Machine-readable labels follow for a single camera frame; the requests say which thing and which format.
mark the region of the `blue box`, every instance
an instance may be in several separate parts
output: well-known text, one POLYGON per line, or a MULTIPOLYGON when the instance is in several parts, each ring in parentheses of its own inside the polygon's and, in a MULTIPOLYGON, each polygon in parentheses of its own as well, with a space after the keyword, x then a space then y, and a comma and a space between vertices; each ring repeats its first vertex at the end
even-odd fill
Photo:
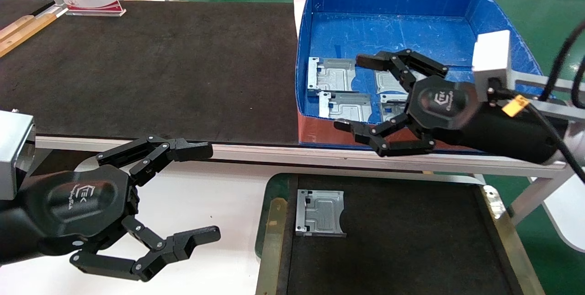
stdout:
MULTIPOLYGON (((318 97, 307 95, 309 57, 355 58, 357 54, 411 48, 449 66, 447 80, 473 82, 477 35, 500 30, 511 33, 512 68, 541 75, 532 53, 494 0, 307 0, 296 70, 299 142, 355 145, 347 133, 332 131, 331 119, 318 117, 318 97)), ((374 72, 356 67, 352 89, 372 95, 368 122, 381 122, 374 72)), ((541 91, 527 86, 517 89, 535 95, 541 91)), ((402 134, 393 140, 409 139, 402 134)))

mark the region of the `black cable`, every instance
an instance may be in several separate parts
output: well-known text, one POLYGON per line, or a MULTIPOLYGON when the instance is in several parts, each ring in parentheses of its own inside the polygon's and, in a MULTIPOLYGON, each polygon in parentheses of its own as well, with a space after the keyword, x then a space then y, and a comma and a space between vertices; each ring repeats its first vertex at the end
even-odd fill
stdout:
POLYGON ((537 110, 537 108, 535 108, 534 105, 532 105, 532 103, 526 105, 525 109, 531 112, 537 118, 539 123, 545 129, 547 129, 547 132, 550 134, 550 136, 552 136, 554 143, 558 147, 560 153, 563 154, 566 162, 569 164, 569 166, 571 166, 575 174, 579 176, 581 181, 585 183, 585 172, 583 172, 583 169, 581 169, 581 165, 579 165, 579 163, 575 159, 575 156, 571 153, 567 145, 565 145, 563 139, 560 137, 556 129, 552 126, 552 124, 550 124, 550 121, 545 116, 543 116, 542 113, 539 110, 537 110))
POLYGON ((579 35, 581 34, 581 32, 583 32, 583 30, 585 30, 585 20, 583 20, 583 22, 581 22, 571 32, 571 34, 569 34, 568 38, 565 39, 563 45, 560 47, 558 55, 556 55, 556 58, 554 58, 554 62, 552 64, 552 69, 550 70, 550 76, 547 81, 547 85, 545 86, 545 89, 538 98, 539 101, 542 102, 546 101, 550 96, 550 93, 552 93, 554 85, 556 84, 556 80, 560 75, 560 69, 563 67, 564 60, 566 59, 569 50, 571 49, 575 41, 577 41, 577 38, 579 38, 579 35))
MULTIPOLYGON (((514 99, 516 95, 518 95, 516 91, 511 91, 505 88, 497 89, 495 91, 495 97, 497 97, 498 99, 514 99)), ((585 172, 583 172, 583 169, 581 169, 581 165, 579 165, 579 163, 575 159, 575 156, 573 155, 573 153, 571 153, 571 151, 564 143, 564 140, 562 139, 562 137, 560 137, 554 126, 550 124, 550 121, 547 119, 547 117, 543 116, 542 113, 537 108, 535 108, 535 106, 532 103, 526 105, 525 109, 532 113, 537 118, 541 126, 543 126, 546 129, 546 131, 552 137, 552 140, 556 144, 556 147, 558 148, 560 153, 563 154, 566 162, 569 164, 569 166, 571 166, 575 174, 579 176, 581 181, 585 183, 585 172)))
POLYGON ((573 86, 571 87, 571 102, 579 109, 585 109, 585 104, 579 100, 579 87, 581 86, 581 80, 583 80, 583 73, 585 73, 585 57, 583 57, 581 65, 579 65, 577 74, 575 74, 573 80, 573 86))

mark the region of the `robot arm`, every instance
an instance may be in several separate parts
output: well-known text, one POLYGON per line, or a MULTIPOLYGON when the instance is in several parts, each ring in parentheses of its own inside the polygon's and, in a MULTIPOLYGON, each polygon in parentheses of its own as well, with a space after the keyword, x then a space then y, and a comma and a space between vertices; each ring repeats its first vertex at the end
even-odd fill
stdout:
MULTIPOLYGON (((349 120, 337 120, 334 126, 351 132, 356 142, 370 145, 382 157, 430 153, 437 139, 537 164, 563 160, 550 129, 534 113, 523 110, 512 118, 503 110, 516 95, 516 84, 547 82, 543 76, 512 70, 509 46, 509 31, 479 35, 473 57, 475 84, 445 80, 446 66, 411 49, 374 56, 360 54, 357 65, 388 70, 409 94, 404 113, 373 128, 349 120), (426 78, 417 81, 411 70, 426 78), (404 126, 420 140, 389 143, 384 139, 404 126)), ((559 81, 558 87, 563 86, 567 84, 559 81)), ((564 136, 578 163, 583 164, 585 110, 562 102, 530 102, 542 110, 556 133, 564 136)))
POLYGON ((163 239, 134 218, 140 201, 137 187, 145 185, 172 161, 210 158, 210 143, 190 144, 184 139, 149 136, 99 153, 96 158, 100 167, 95 170, 25 178, 21 175, 27 171, 24 156, 32 157, 26 145, 34 143, 30 143, 31 132, 27 131, 34 127, 32 118, 0 113, 3 120, 26 121, 20 124, 21 129, 11 128, 11 138, 21 140, 14 141, 11 161, 4 165, 10 170, 10 177, 4 178, 10 180, 8 186, 4 185, 4 193, 7 198, 12 192, 15 195, 13 199, 0 200, 0 264, 75 251, 69 261, 87 274, 147 282, 167 264, 188 259, 196 246, 220 239, 217 226, 163 239), (119 169, 134 162, 138 163, 129 174, 119 169), (107 249, 126 233, 148 248, 144 257, 134 261, 98 255, 98 251, 107 249))

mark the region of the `sheet metal part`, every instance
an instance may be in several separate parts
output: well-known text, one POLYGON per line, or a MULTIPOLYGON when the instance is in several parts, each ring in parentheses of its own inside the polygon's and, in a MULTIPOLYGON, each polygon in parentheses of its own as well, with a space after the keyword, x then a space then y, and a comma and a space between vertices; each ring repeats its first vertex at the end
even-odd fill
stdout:
POLYGON ((299 189, 295 233, 299 236, 345 237, 339 224, 343 191, 299 189))
POLYGON ((351 91, 355 76, 353 59, 309 57, 307 90, 314 97, 319 91, 351 91))
MULTIPOLYGON (((415 76, 416 80, 421 80, 426 78, 426 76, 422 75, 420 72, 416 72, 415 70, 411 70, 413 76, 415 76)), ((376 77, 376 94, 380 94, 386 91, 399 91, 404 93, 404 89, 400 85, 399 81, 395 79, 395 77, 389 71, 374 71, 374 76, 376 77)))
POLYGON ((319 117, 367 122, 372 115, 371 95, 320 91, 319 117))
POLYGON ((382 94, 380 95, 380 116, 382 122, 389 121, 395 116, 404 113, 408 94, 382 94))

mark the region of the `black conveyor belt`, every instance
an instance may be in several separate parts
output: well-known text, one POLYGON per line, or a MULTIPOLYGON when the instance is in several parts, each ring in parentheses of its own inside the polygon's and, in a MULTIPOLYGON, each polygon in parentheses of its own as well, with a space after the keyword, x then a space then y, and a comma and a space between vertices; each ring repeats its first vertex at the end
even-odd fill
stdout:
POLYGON ((52 0, 0 0, 0 30, 22 16, 36 16, 52 4, 52 0))
POLYGON ((296 145, 293 4, 123 1, 0 59, 0 109, 37 134, 296 145))
POLYGON ((347 237, 287 226, 278 295, 522 294, 477 185, 299 175, 298 189, 344 191, 347 237))

